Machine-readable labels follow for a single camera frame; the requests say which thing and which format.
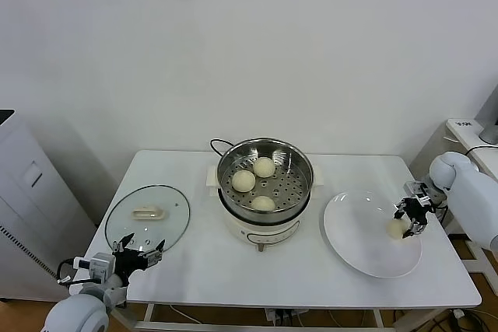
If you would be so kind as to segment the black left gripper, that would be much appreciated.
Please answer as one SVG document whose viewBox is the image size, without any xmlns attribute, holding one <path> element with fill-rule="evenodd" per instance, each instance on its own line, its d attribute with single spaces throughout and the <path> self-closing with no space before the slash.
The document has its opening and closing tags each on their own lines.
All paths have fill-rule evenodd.
<svg viewBox="0 0 498 332">
<path fill-rule="evenodd" d="M 165 239 L 159 242 L 155 249 L 143 252 L 128 249 L 134 233 L 124 236 L 119 241 L 112 243 L 112 254 L 115 257 L 114 273 L 120 278 L 129 278 L 134 271 L 144 271 L 148 266 L 154 266 L 162 260 Z"/>
</svg>

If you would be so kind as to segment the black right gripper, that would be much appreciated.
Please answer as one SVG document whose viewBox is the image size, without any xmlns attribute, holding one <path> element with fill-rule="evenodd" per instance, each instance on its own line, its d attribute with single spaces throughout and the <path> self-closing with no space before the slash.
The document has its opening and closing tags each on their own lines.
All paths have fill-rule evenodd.
<svg viewBox="0 0 498 332">
<path fill-rule="evenodd" d="M 431 203 L 421 203 L 416 197 L 405 197 L 396 205 L 394 219 L 402 219 L 406 214 L 411 220 L 404 238 L 419 235 L 426 228 L 428 212 L 431 212 Z"/>
</svg>

